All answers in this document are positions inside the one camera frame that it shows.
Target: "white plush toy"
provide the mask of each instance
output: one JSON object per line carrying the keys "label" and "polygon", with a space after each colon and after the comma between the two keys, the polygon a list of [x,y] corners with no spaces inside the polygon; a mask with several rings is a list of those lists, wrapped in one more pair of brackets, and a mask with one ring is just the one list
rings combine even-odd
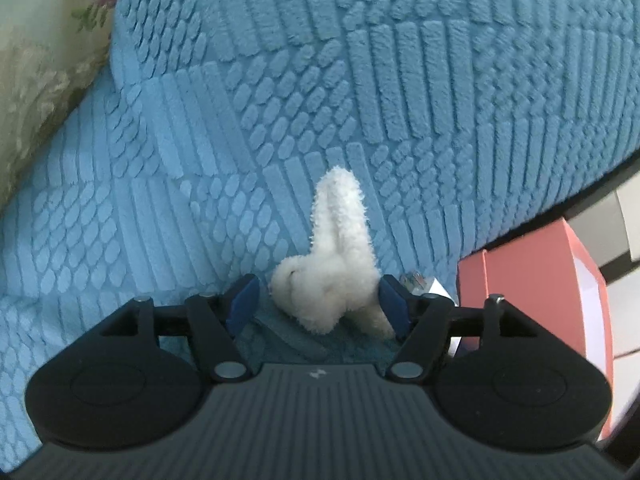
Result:
{"label": "white plush toy", "polygon": [[318,182],[312,222],[311,253],[285,258],[274,270],[276,306],[310,332],[329,333],[348,316],[365,333],[393,337],[378,303],[380,272],[351,171],[336,167]]}

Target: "plush toy head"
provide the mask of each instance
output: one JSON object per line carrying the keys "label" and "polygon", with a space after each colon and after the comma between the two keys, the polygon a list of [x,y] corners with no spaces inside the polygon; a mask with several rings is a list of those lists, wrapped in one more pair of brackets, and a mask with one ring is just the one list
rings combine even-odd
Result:
{"label": "plush toy head", "polygon": [[273,273],[276,306],[310,332],[326,334],[348,314],[363,332],[392,337],[378,304],[380,273],[353,173],[333,168],[318,182],[312,220],[311,253],[285,258]]}

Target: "silver screw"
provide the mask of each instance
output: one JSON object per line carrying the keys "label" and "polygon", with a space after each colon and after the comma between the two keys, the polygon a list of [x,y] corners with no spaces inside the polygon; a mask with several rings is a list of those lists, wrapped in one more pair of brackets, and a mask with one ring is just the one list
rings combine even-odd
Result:
{"label": "silver screw", "polygon": [[221,379],[237,379],[246,373],[246,366],[236,361],[223,361],[213,371]]}
{"label": "silver screw", "polygon": [[402,361],[391,367],[391,373],[399,379],[416,379],[420,377],[423,372],[424,368],[418,363],[412,363],[411,361]]}

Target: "white fluffy fabric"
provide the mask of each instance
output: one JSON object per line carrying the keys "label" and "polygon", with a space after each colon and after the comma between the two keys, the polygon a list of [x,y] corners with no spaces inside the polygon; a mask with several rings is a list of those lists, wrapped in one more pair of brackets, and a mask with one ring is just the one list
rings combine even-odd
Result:
{"label": "white fluffy fabric", "polygon": [[273,273],[275,304],[310,332],[327,334],[348,316],[365,333],[393,337],[378,303],[380,272],[351,171],[333,168],[318,182],[312,222],[311,253],[285,258]]}

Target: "stuffed animal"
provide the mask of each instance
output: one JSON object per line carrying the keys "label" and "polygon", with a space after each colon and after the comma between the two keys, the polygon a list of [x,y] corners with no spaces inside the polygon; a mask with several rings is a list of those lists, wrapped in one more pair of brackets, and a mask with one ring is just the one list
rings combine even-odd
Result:
{"label": "stuffed animal", "polygon": [[325,174],[312,207],[310,254],[285,258],[271,277],[276,306],[310,332],[327,334],[347,316],[367,334],[394,336],[378,303],[380,272],[362,198],[351,171]]}

